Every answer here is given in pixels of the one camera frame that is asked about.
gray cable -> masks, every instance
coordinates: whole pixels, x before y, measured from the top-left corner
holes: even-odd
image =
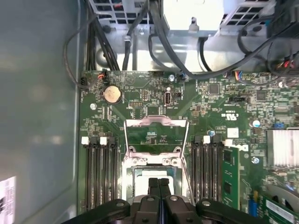
[[[72,34],[64,43],[64,48],[63,48],[63,58],[64,58],[64,65],[65,65],[65,69],[66,69],[66,73],[68,74],[68,76],[70,77],[71,81],[80,89],[89,89],[90,87],[94,86],[98,79],[92,81],[90,84],[88,85],[82,85],[81,83],[77,82],[76,78],[74,77],[70,65],[69,65],[69,61],[68,61],[68,57],[67,57],[67,48],[68,45],[70,43],[70,41],[81,31],[83,31],[84,29],[86,29],[88,27],[88,25],[90,23],[92,23],[95,19],[97,18],[97,15],[94,15],[92,18],[90,18],[83,26],[81,26],[74,34]]]
[[[169,44],[169,41],[167,40],[167,37],[164,33],[162,22],[161,22],[161,19],[159,16],[157,3],[150,2],[149,8],[150,8],[150,14],[151,14],[152,19],[155,24],[157,35],[158,35],[162,45],[164,46],[166,53],[168,54],[170,59],[179,67],[179,69],[182,70],[183,73],[185,73],[190,78],[197,79],[197,80],[206,80],[209,78],[217,77],[219,75],[225,74],[226,72],[229,72],[229,71],[232,71],[232,70],[235,70],[235,69],[241,67],[243,64],[248,62],[251,58],[253,58],[255,55],[257,55],[259,52],[261,52],[267,45],[272,43],[281,34],[281,33],[279,33],[278,35],[275,35],[275,36],[271,37],[270,39],[266,40],[261,46],[259,46],[257,49],[255,49],[252,53],[248,54],[242,60],[240,60],[224,69],[221,69],[221,70],[215,71],[215,72],[208,72],[208,73],[203,73],[203,74],[199,74],[199,75],[194,75],[180,61],[178,56],[173,51],[171,45]]]

white label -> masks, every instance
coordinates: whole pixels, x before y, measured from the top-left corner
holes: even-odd
[[[273,212],[279,214],[282,218],[288,220],[291,223],[294,223],[295,218],[290,212],[283,210],[282,208],[278,207],[276,204],[268,200],[266,201],[266,206]]]
[[[0,182],[0,224],[14,223],[15,176]]]
[[[226,118],[227,120],[237,120],[237,117],[239,117],[238,113],[222,113],[221,116],[223,118]]]
[[[239,129],[237,127],[228,128],[228,138],[238,138],[239,137]]]

black cable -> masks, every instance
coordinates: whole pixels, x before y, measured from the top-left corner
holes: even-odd
[[[139,23],[141,23],[142,19],[145,17],[145,15],[148,13],[148,0],[146,0],[143,4],[143,7],[141,8],[139,15],[137,18],[133,21],[132,25],[130,26],[127,36],[132,36],[134,29],[138,26]],[[125,43],[125,57],[123,59],[122,63],[122,70],[126,71],[128,70],[128,62],[130,57],[130,51],[131,51],[131,42],[126,41]]]
[[[273,16],[266,16],[266,17],[262,17],[262,18],[259,18],[259,19],[255,19],[255,20],[252,20],[250,22],[248,22],[240,31],[239,31],[239,34],[238,34],[238,38],[237,38],[237,42],[238,42],[238,46],[240,48],[240,50],[246,55],[250,54],[251,51],[248,50],[243,41],[242,41],[242,34],[244,31],[247,30],[247,28],[253,24],[257,24],[257,23],[261,23],[261,22],[265,22],[265,21],[268,21],[268,20],[271,20],[273,19]],[[254,58],[258,59],[258,60],[261,60],[263,61],[263,63],[265,64],[265,66],[267,67],[267,60],[265,58],[263,58],[262,56],[260,55],[255,55]]]
[[[270,58],[270,53],[271,53],[271,49],[273,47],[273,43],[272,42],[269,46],[269,49],[268,49],[268,53],[267,53],[267,60],[269,61],[269,58]],[[295,74],[289,74],[290,71],[291,71],[291,63],[292,63],[292,60],[293,60],[293,52],[292,52],[292,43],[291,41],[288,41],[289,43],[289,49],[290,49],[290,61],[289,61],[289,65],[288,65],[288,68],[287,69],[284,69],[283,71],[275,71],[271,65],[271,63],[267,63],[268,64],[268,70],[271,72],[271,74],[275,75],[275,76],[278,76],[278,77],[299,77],[299,74],[296,72]]]
[[[270,39],[266,40],[261,46],[259,46],[257,49],[255,49],[252,53],[248,54],[242,60],[240,60],[224,69],[221,69],[221,70],[215,71],[215,72],[208,72],[208,73],[204,73],[204,74],[200,74],[200,75],[194,75],[180,61],[178,56],[173,51],[171,45],[169,44],[169,41],[167,40],[167,37],[164,33],[164,29],[163,29],[162,22],[161,22],[161,19],[159,16],[157,4],[155,2],[150,2],[149,8],[150,8],[150,13],[151,13],[151,16],[152,16],[152,19],[153,19],[153,22],[154,22],[154,25],[156,28],[157,35],[158,35],[162,45],[164,46],[166,53],[168,54],[170,59],[178,66],[178,68],[182,70],[183,73],[185,73],[190,78],[197,79],[197,80],[206,80],[209,78],[213,78],[213,77],[225,74],[226,72],[229,72],[229,71],[232,71],[232,70],[235,70],[235,69],[241,67],[243,64],[248,62],[251,58],[253,58],[255,55],[257,55],[259,52],[261,52],[267,45],[272,43],[281,34],[281,33],[279,33],[278,35],[275,35],[275,36],[271,37]]]
[[[68,61],[68,57],[67,57],[67,48],[68,45],[70,43],[70,41],[80,32],[82,32],[84,29],[86,29],[88,27],[89,24],[91,24],[95,19],[97,18],[97,16],[92,16],[92,18],[90,18],[86,24],[84,24],[83,26],[81,26],[74,34],[72,34],[64,43],[64,48],[63,48],[63,58],[64,58],[64,65],[65,65],[65,69],[66,72],[68,74],[68,76],[70,77],[71,81],[78,87],[81,89],[89,89],[90,87],[92,87],[93,85],[95,85],[97,83],[97,79],[92,81],[90,84],[88,85],[82,85],[81,83],[78,83],[76,78],[74,77],[73,73],[71,72],[71,68],[69,65],[69,61]]]
[[[87,3],[87,9],[88,9],[89,15],[96,16],[94,14],[94,12],[93,12],[93,9],[92,9],[90,3],[89,2],[86,2],[86,3]],[[105,59],[107,61],[109,69],[110,70],[116,70],[116,68],[118,67],[118,64],[116,63],[116,65],[114,65],[114,61],[112,60],[112,58],[111,58],[111,56],[110,56],[110,54],[108,52],[106,44],[105,44],[105,42],[103,40],[103,36],[106,37],[106,35],[105,35],[105,33],[104,33],[103,29],[102,29],[102,26],[101,26],[99,20],[92,22],[92,28],[93,28],[93,30],[95,32],[95,35],[97,36],[97,39],[98,39],[98,41],[100,43],[101,48],[103,50],[103,54],[104,54],[104,57],[105,57]]]
[[[129,57],[131,53],[131,43],[129,41],[125,42],[125,57],[123,58],[122,69],[123,71],[128,70]]]
[[[201,62],[203,64],[203,66],[205,67],[205,69],[207,71],[212,71],[210,69],[210,67],[208,66],[208,64],[206,63],[206,59],[205,59],[205,55],[204,55],[204,46],[205,46],[205,42],[206,41],[207,41],[207,38],[205,38],[205,37],[198,38],[198,42],[199,42],[199,56],[200,56]]]
[[[157,64],[159,65],[163,70],[171,70],[171,68],[167,67],[166,65],[164,65],[158,58],[156,58],[156,56],[153,53],[153,41],[152,38],[154,36],[157,36],[155,34],[150,34],[149,35],[149,39],[148,39],[148,45],[149,45],[149,55],[151,57],[151,59]]]
[[[103,30],[103,27],[100,23],[99,20],[95,20],[94,22],[94,27],[95,27],[95,30],[96,32],[98,33],[98,35],[101,37],[101,39],[103,40],[103,43],[104,43],[104,48],[107,49],[107,52],[108,54],[110,55],[110,58],[111,58],[111,61],[112,61],[112,66],[113,66],[113,70],[116,70],[116,71],[120,71],[120,67],[118,66],[118,63],[117,63],[117,60],[116,60],[116,57],[115,57],[115,54],[112,50],[112,47],[105,35],[105,32]]]
[[[107,50],[107,48],[106,48],[106,45],[105,45],[105,43],[104,43],[104,41],[103,41],[103,39],[102,39],[102,37],[101,37],[101,35],[100,35],[100,32],[96,29],[96,24],[95,24],[94,22],[93,22],[93,29],[94,29],[94,31],[95,31],[95,35],[97,36],[97,39],[98,39],[98,41],[99,41],[99,43],[100,43],[100,46],[101,46],[101,48],[102,48],[102,50],[103,50],[103,55],[104,55],[104,57],[105,57],[105,59],[106,59],[106,61],[107,61],[107,64],[108,64],[109,69],[110,69],[111,71],[115,70],[116,68],[115,68],[115,66],[113,65],[112,58],[111,58],[110,54],[108,53],[108,50]]]

microchip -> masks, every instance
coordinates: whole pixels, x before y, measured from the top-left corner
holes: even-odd
[[[231,152],[230,151],[224,150],[224,152],[223,152],[223,160],[226,161],[226,162],[231,163],[232,157],[231,157]]]
[[[266,96],[267,96],[266,91],[263,91],[263,90],[256,91],[256,100],[257,101],[265,101]]]
[[[147,109],[148,109],[148,115],[157,115],[157,114],[159,114],[159,107],[149,106]]]
[[[219,85],[218,84],[209,84],[209,94],[218,95],[219,94]]]
[[[93,146],[98,144],[98,137],[91,137],[90,138],[90,144],[92,144]]]
[[[193,111],[193,112],[192,112],[192,115],[193,115],[194,117],[198,117],[198,116],[199,116],[199,111]]]
[[[255,135],[260,135],[262,132],[261,128],[253,128],[252,133]]]
[[[223,189],[225,193],[230,194],[232,191],[232,185],[230,183],[224,182]]]

screw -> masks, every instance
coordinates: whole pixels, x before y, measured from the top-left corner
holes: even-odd
[[[122,206],[124,206],[124,205],[125,205],[125,204],[122,203],[122,202],[116,204],[117,207],[122,207]]]
[[[95,109],[97,109],[97,105],[96,104],[90,104],[90,109],[92,109],[94,111]]]
[[[176,197],[176,196],[171,196],[171,197],[170,197],[170,200],[172,200],[172,201],[174,201],[174,202],[175,202],[175,201],[177,201],[177,200],[178,200],[178,197]]]
[[[174,159],[171,160],[171,164],[172,165],[177,165],[177,163],[178,163],[178,160],[176,158],[174,158]]]
[[[211,203],[209,203],[209,202],[207,202],[207,201],[203,201],[202,204],[203,204],[204,206],[210,206],[210,205],[211,205]]]
[[[256,157],[252,157],[251,161],[253,164],[258,164],[260,162],[260,159]]]
[[[168,76],[168,80],[171,82],[173,82],[175,79],[176,79],[176,77],[172,74]]]
[[[139,34],[144,35],[144,29],[143,28],[139,29]]]

